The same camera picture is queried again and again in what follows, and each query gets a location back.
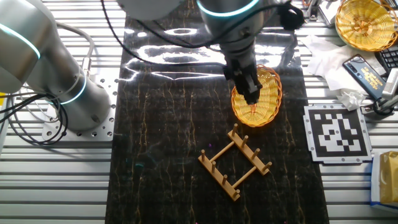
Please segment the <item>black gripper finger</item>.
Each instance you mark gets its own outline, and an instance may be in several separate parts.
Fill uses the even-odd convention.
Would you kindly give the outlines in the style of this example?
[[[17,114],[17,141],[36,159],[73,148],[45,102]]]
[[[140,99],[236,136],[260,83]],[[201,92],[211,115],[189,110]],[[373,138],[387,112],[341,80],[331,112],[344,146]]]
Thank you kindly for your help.
[[[251,77],[249,79],[249,100],[258,101],[260,97],[262,85],[257,77]]]
[[[249,87],[247,87],[244,83],[237,83],[236,90],[240,95],[243,95],[248,105],[254,104],[254,95],[250,92]]]

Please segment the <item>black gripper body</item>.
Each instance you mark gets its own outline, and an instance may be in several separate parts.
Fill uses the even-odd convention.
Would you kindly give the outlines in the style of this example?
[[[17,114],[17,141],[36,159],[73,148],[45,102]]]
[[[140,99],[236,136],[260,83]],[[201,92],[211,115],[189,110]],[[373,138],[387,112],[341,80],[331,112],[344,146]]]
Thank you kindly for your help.
[[[254,57],[232,58],[225,57],[226,67],[224,75],[227,80],[237,83],[244,83],[249,87],[249,79],[256,76],[256,60]]]

